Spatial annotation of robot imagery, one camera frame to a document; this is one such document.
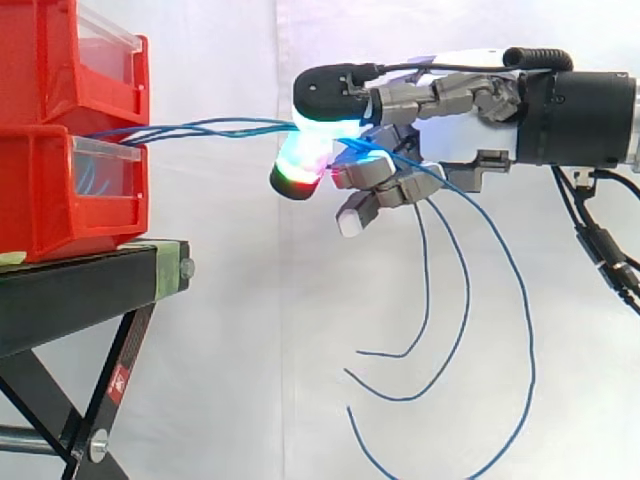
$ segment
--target stacked red bins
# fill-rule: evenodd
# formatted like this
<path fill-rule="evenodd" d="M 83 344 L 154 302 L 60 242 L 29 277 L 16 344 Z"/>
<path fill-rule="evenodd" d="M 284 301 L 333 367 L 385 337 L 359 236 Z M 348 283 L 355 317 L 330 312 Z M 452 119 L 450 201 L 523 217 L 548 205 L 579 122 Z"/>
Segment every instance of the stacked red bins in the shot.
<path fill-rule="evenodd" d="M 83 138 L 148 125 L 146 39 L 76 0 L 0 0 L 0 67 L 0 264 L 146 232 L 146 150 Z"/>

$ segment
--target green light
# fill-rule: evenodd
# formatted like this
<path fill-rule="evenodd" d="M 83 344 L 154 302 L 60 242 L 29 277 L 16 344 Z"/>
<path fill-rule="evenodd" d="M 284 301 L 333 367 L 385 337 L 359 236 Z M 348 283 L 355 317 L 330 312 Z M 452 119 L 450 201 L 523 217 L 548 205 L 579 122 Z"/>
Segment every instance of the green light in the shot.
<path fill-rule="evenodd" d="M 311 185 L 324 175 L 332 153 L 330 138 L 292 132 L 280 149 L 276 167 L 288 180 Z"/>

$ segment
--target scissor lift stand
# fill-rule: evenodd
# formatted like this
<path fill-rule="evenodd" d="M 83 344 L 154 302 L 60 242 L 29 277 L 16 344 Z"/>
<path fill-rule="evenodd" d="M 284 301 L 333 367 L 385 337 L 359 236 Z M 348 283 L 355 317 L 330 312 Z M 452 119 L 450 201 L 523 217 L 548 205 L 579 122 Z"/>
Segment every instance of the scissor lift stand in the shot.
<path fill-rule="evenodd" d="M 151 240 L 108 254 L 0 267 L 0 390 L 33 427 L 0 426 L 0 451 L 60 457 L 63 480 L 128 479 L 108 452 L 109 434 L 156 302 L 186 290 L 193 273 L 188 243 Z M 118 316 L 82 415 L 33 348 Z"/>

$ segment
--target black metal table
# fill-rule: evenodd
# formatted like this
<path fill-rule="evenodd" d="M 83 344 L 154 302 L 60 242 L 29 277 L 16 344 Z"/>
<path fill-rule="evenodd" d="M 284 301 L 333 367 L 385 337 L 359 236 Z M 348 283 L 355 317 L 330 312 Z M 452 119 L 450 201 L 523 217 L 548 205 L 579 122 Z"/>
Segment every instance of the black metal table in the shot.
<path fill-rule="evenodd" d="M 0 267 L 0 391 L 33 427 L 0 426 L 0 451 L 58 456 L 63 480 L 128 479 L 108 452 L 109 434 L 156 302 L 186 290 L 193 274 L 189 244 L 172 240 Z M 121 315 L 81 415 L 32 349 Z"/>

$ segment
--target blue wire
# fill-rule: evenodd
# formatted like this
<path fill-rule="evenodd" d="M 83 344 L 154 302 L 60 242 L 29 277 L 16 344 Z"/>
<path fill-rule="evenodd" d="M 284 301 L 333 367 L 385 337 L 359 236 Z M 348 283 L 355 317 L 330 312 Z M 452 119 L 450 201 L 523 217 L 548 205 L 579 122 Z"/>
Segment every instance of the blue wire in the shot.
<path fill-rule="evenodd" d="M 106 180 L 104 182 L 104 185 L 102 185 L 102 187 L 100 188 L 100 190 L 98 190 L 96 193 L 94 193 L 94 195 L 96 197 L 100 197 L 102 195 L 104 195 L 104 192 L 107 191 L 107 188 L 109 188 L 109 185 L 111 185 L 111 182 L 109 180 Z"/>
<path fill-rule="evenodd" d="M 89 174 L 89 184 L 81 195 L 90 195 L 91 190 L 93 190 L 93 185 L 96 182 L 96 162 L 93 158 L 89 161 L 89 168 L 91 169 L 91 173 Z"/>
<path fill-rule="evenodd" d="M 418 226 L 420 227 L 420 237 L 422 238 L 422 258 L 424 259 L 424 288 L 425 288 L 425 309 L 424 309 L 424 319 L 422 320 L 422 325 L 420 326 L 420 330 L 418 331 L 418 335 L 411 342 L 409 348 L 405 350 L 404 353 L 384 353 L 384 352 L 370 352 L 366 350 L 357 350 L 356 353 L 359 355 L 369 356 L 369 357 L 383 357 L 383 358 L 405 358 L 409 355 L 413 349 L 418 345 L 424 332 L 427 329 L 427 324 L 429 323 L 429 313 L 431 311 L 431 292 L 430 292 L 430 280 L 429 280 L 429 254 L 427 251 L 427 231 L 424 228 L 424 221 L 422 220 L 422 215 L 420 213 L 420 208 L 417 205 L 413 206 L 416 217 L 418 219 Z"/>
<path fill-rule="evenodd" d="M 80 179 L 80 181 L 76 185 L 76 192 L 78 194 L 80 194 L 80 195 L 82 195 L 82 189 L 84 188 L 84 184 L 87 181 L 87 178 L 89 178 L 89 173 L 91 173 L 91 166 L 92 166 L 93 159 L 88 158 L 88 160 L 89 161 L 87 162 L 87 166 L 84 169 L 84 173 L 82 174 L 82 178 Z"/>
<path fill-rule="evenodd" d="M 284 120 L 275 120 L 271 118 L 253 118 L 253 117 L 223 117 L 223 118 L 208 118 L 205 120 L 198 120 L 196 122 L 189 122 L 183 124 L 184 126 L 199 126 L 199 125 L 211 125 L 215 123 L 268 123 L 272 125 L 293 125 L 291 122 L 287 122 Z M 158 133 L 168 133 L 173 131 L 172 129 L 166 130 Z M 155 134 L 149 133 L 147 135 L 143 135 L 138 137 L 137 141 L 145 141 L 149 137 L 153 137 Z"/>
<path fill-rule="evenodd" d="M 143 126 L 143 127 L 131 127 L 131 128 L 119 128 L 115 130 L 108 130 L 105 132 L 98 132 L 92 135 L 89 135 L 89 138 L 103 138 L 110 137 L 113 135 L 132 135 L 135 133 L 142 132 L 151 132 L 147 135 L 143 135 L 137 139 L 132 139 L 130 141 L 136 142 L 146 142 L 147 139 L 155 137 L 156 135 L 160 135 L 163 133 L 169 133 L 176 130 L 191 130 L 193 132 L 200 132 L 205 135 L 216 135 L 227 138 L 245 138 L 245 135 L 251 133 L 256 130 L 260 130 L 260 128 L 254 129 L 240 129 L 240 130 L 229 130 L 229 131 L 216 131 L 208 128 L 202 128 L 198 125 L 206 125 L 212 123 L 268 123 L 277 127 L 286 127 L 289 129 L 296 128 L 295 125 L 291 122 L 287 122 L 284 120 L 274 120 L 274 119 L 266 119 L 266 118 L 248 118 L 248 117 L 228 117 L 228 118 L 211 118 L 207 120 L 200 120 L 197 122 L 185 123 L 182 125 L 153 125 L 153 126 Z"/>
<path fill-rule="evenodd" d="M 438 208 L 438 206 L 430 199 L 427 198 L 427 203 L 429 203 L 429 205 L 431 205 L 431 208 L 433 208 L 433 210 L 436 212 L 436 214 L 438 215 L 438 217 L 440 218 L 440 221 L 442 222 L 442 224 L 444 225 L 445 229 L 447 230 L 447 233 L 449 234 L 449 238 L 451 239 L 451 243 L 453 244 L 453 247 L 458 255 L 458 259 L 460 260 L 460 266 L 462 267 L 462 272 L 464 274 L 464 280 L 465 280 L 465 292 L 466 292 L 466 304 L 465 304 L 465 310 L 464 310 L 464 317 L 462 320 L 462 324 L 460 325 L 460 331 L 458 333 L 458 339 L 456 340 L 456 343 L 454 344 L 453 348 L 451 349 L 451 352 L 449 354 L 449 357 L 447 358 L 447 360 L 445 361 L 444 365 L 442 366 L 442 368 L 440 369 L 440 371 L 438 372 L 438 374 L 434 377 L 434 379 L 430 382 L 430 384 L 427 386 L 427 388 L 425 389 L 425 393 L 426 390 L 430 389 L 438 380 L 438 378 L 440 377 L 440 375 L 444 372 L 444 370 L 447 368 L 447 366 L 449 365 L 449 362 L 451 361 L 451 359 L 453 358 L 453 356 L 456 353 L 456 350 L 458 349 L 458 346 L 460 344 L 460 340 L 462 338 L 462 335 L 466 329 L 467 326 L 467 320 L 469 318 L 469 310 L 470 310 L 470 306 L 471 306 L 471 277 L 469 275 L 469 268 L 467 265 L 467 261 L 464 257 L 464 253 L 462 252 L 462 249 L 460 248 L 460 244 L 458 243 L 458 239 L 456 237 L 456 234 L 453 232 L 453 229 L 451 228 L 451 225 L 449 224 L 449 222 L 447 221 L 447 218 L 444 216 L 444 214 L 442 213 L 442 211 Z M 358 377 L 356 377 L 355 375 L 353 375 L 352 373 L 348 372 L 353 378 L 355 378 L 355 380 L 362 385 L 364 388 L 366 388 L 368 391 L 370 391 L 371 393 L 373 393 L 374 395 L 380 396 L 380 394 L 378 392 L 376 392 L 375 390 L 373 390 L 371 387 L 369 387 L 368 385 L 364 384 L 364 382 L 362 382 Z M 393 475 L 391 475 L 371 454 L 371 452 L 369 452 L 369 450 L 367 449 L 367 446 L 365 445 L 364 441 L 362 440 L 362 436 L 360 434 L 360 431 L 358 430 L 358 425 L 356 424 L 355 418 L 353 416 L 353 412 L 351 411 L 351 407 L 347 407 L 347 413 L 349 414 L 349 419 L 351 421 L 351 428 L 353 429 L 353 433 L 356 436 L 356 439 L 358 440 L 358 444 L 360 445 L 360 448 L 362 449 L 362 452 L 364 453 L 364 455 L 369 459 L 369 461 L 383 474 L 385 475 L 387 478 L 392 478 L 395 479 L 396 477 L 394 477 Z"/>
<path fill-rule="evenodd" d="M 276 126 L 276 127 L 256 128 L 256 129 L 250 129 L 250 130 L 238 130 L 232 133 L 224 132 L 225 135 L 220 135 L 222 132 L 215 132 L 213 130 L 207 131 L 207 132 L 200 132 L 200 133 L 192 132 L 192 133 L 177 133 L 177 134 L 170 134 L 170 135 L 153 134 L 151 136 L 145 136 L 144 140 L 138 139 L 138 138 L 127 140 L 123 142 L 123 145 L 133 147 L 133 146 L 142 145 L 142 144 L 159 142 L 161 140 L 192 138 L 192 137 L 224 136 L 227 138 L 249 138 L 249 137 L 257 137 L 259 135 L 266 135 L 269 133 L 290 132 L 290 131 L 294 131 L 294 130 L 291 127 Z"/>
<path fill-rule="evenodd" d="M 399 480 L 398 477 L 391 475 L 380 463 L 375 459 L 371 452 L 367 448 L 362 439 L 362 435 L 360 435 L 360 430 L 358 429 L 358 424 L 356 423 L 356 419 L 353 416 L 353 412 L 351 411 L 351 407 L 347 407 L 347 415 L 349 415 L 349 421 L 351 422 L 351 428 L 353 429 L 353 433 L 356 435 L 356 440 L 358 440 L 358 444 L 360 445 L 360 449 L 364 453 L 364 455 L 369 459 L 369 461 L 375 465 L 375 467 L 389 480 Z"/>
<path fill-rule="evenodd" d="M 360 144 L 360 145 L 363 145 L 363 146 L 364 145 L 368 145 L 368 148 L 371 149 L 371 150 L 373 150 L 373 149 L 386 150 L 386 149 L 380 147 L 379 145 L 375 145 L 375 144 L 369 143 L 369 142 L 364 142 L 362 140 L 358 140 L 357 143 Z M 518 435 L 521 433 L 521 431 L 522 431 L 522 429 L 524 427 L 524 424 L 526 423 L 527 418 L 529 417 L 529 412 L 531 410 L 531 404 L 533 403 L 533 393 L 534 393 L 535 386 L 536 386 L 536 360 L 535 360 L 535 346 L 534 346 L 534 338 L 535 338 L 535 336 L 534 336 L 534 331 L 533 331 L 533 321 L 531 320 L 531 309 L 530 309 L 530 306 L 529 306 L 529 295 L 528 295 L 528 292 L 527 292 L 527 287 L 526 287 L 526 285 L 524 283 L 524 279 L 522 277 L 522 274 L 520 273 L 520 270 L 518 269 L 516 261 L 514 260 L 513 255 L 511 254 L 511 251 L 510 251 L 506 241 L 504 240 L 504 238 L 502 237 L 502 234 L 500 233 L 500 230 L 498 229 L 496 224 L 493 222 L 493 220 L 491 219 L 489 214 L 475 200 L 473 200 L 473 198 L 471 198 L 465 192 L 463 192 L 458 187 L 456 187 L 454 184 L 449 182 L 447 179 L 440 177 L 439 175 L 437 175 L 436 173 L 432 172 L 431 170 L 425 168 L 424 166 L 420 165 L 419 163 L 414 162 L 412 160 L 409 160 L 408 158 L 404 158 L 404 157 L 402 157 L 400 155 L 397 155 L 394 152 L 389 152 L 388 150 L 386 150 L 386 151 L 387 151 L 387 153 L 389 153 L 391 155 L 392 158 L 396 159 L 397 161 L 405 163 L 407 165 L 410 165 L 410 166 L 412 166 L 414 168 L 417 168 L 418 170 L 423 171 L 427 175 L 430 175 L 430 176 L 432 176 L 434 178 L 437 178 L 438 180 L 442 181 L 444 183 L 444 185 L 446 185 L 450 190 L 456 192 L 458 195 L 463 197 L 467 202 L 469 202 L 480 213 L 480 215 L 489 224 L 489 227 L 491 228 L 493 234 L 495 235 L 496 239 L 498 240 L 498 243 L 502 247 L 502 250 L 504 251 L 505 256 L 507 257 L 507 260 L 509 261 L 509 265 L 511 266 L 511 268 L 512 268 L 512 270 L 513 270 L 513 272 L 514 272 L 514 274 L 515 274 L 515 276 L 516 276 L 516 278 L 518 280 L 518 285 L 520 286 L 520 290 L 522 292 L 522 301 L 523 301 L 523 304 L 524 304 L 525 318 L 526 318 L 527 330 L 528 330 L 528 334 L 529 334 L 529 364 L 530 364 L 530 371 L 531 371 L 530 381 L 529 381 L 529 388 L 528 388 L 528 391 L 527 391 L 527 398 L 526 398 L 526 401 L 525 401 L 524 409 L 522 411 L 522 415 L 520 416 L 520 420 L 518 421 L 518 424 L 516 425 L 513 433 L 507 439 L 506 443 L 498 451 L 498 453 L 485 466 L 483 466 L 476 473 L 474 473 L 473 475 L 471 475 L 469 477 L 469 480 L 475 480 L 477 478 L 480 478 L 488 470 L 490 470 L 500 460 L 500 458 L 502 458 L 502 456 L 509 450 L 509 448 L 511 448 L 511 446 L 513 445 L 513 442 L 518 437 Z"/>
<path fill-rule="evenodd" d="M 447 233 L 449 234 L 449 237 L 451 238 L 451 243 L 453 244 L 453 247 L 455 248 L 456 253 L 458 254 L 458 258 L 460 259 L 460 266 L 462 267 L 462 273 L 464 274 L 465 292 L 466 292 L 464 315 L 462 317 L 462 322 L 460 323 L 458 336 L 456 337 L 456 340 L 453 344 L 453 347 L 451 348 L 451 351 L 449 352 L 449 355 L 447 356 L 446 360 L 440 367 L 440 370 L 438 370 L 438 372 L 435 374 L 433 379 L 427 384 L 427 386 L 424 387 L 415 395 L 412 395 L 410 397 L 392 397 L 392 396 L 386 395 L 380 392 L 379 390 L 376 390 L 373 387 L 366 384 L 362 379 L 360 379 L 360 377 L 358 377 L 351 370 L 347 368 L 344 369 L 345 373 L 349 375 L 351 378 L 353 378 L 362 388 L 367 390 L 369 393 L 372 393 L 376 397 L 382 398 L 383 400 L 387 400 L 389 402 L 412 402 L 422 397 L 429 390 L 431 390 L 431 388 L 440 379 L 440 377 L 445 372 L 445 370 L 449 367 L 451 360 L 453 360 L 453 357 L 456 355 L 458 348 L 460 347 L 460 343 L 462 342 L 462 337 L 464 336 L 464 332 L 466 331 L 467 323 L 469 321 L 469 312 L 471 310 L 471 277 L 469 276 L 469 267 L 467 266 L 467 262 L 464 258 L 464 254 L 462 253 L 462 249 L 460 248 L 460 244 L 458 243 L 458 239 L 456 238 L 456 235 L 453 232 L 451 225 L 449 225 L 449 222 L 447 222 L 447 219 L 444 217 L 443 213 L 440 211 L 440 209 L 437 207 L 435 203 L 433 203 L 430 199 L 427 199 L 427 202 L 429 203 L 429 205 L 431 205 L 431 208 L 434 209 L 434 211 L 442 221 L 442 224 L 444 225 L 445 229 L 447 230 Z"/>

